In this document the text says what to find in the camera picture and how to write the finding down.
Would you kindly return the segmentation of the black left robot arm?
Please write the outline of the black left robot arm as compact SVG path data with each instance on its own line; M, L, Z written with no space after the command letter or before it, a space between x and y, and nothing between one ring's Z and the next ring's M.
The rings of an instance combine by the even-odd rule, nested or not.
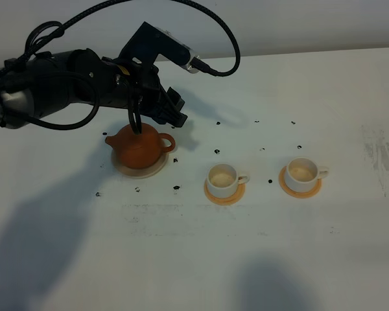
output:
M0 126L18 129L24 116L42 119L73 103L131 109L135 116L180 128L187 120L185 102L173 88L161 85L159 69L127 58L99 58L90 49L51 54L0 78Z

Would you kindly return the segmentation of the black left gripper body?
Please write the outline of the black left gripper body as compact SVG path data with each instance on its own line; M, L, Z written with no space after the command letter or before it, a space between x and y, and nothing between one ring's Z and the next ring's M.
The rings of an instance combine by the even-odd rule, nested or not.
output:
M100 90L103 107L128 109L137 104L138 111L146 117L157 117L161 112L161 84L159 69L152 65L144 71L143 64L133 60L103 57L111 72L106 90Z

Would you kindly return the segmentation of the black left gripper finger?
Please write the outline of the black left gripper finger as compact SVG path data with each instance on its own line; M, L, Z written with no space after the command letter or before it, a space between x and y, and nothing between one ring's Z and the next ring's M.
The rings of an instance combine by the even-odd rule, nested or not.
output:
M182 127L187 115L181 112L185 101L180 94L169 88L168 91L160 86L159 93L150 110L150 117L158 124L170 124L173 127Z

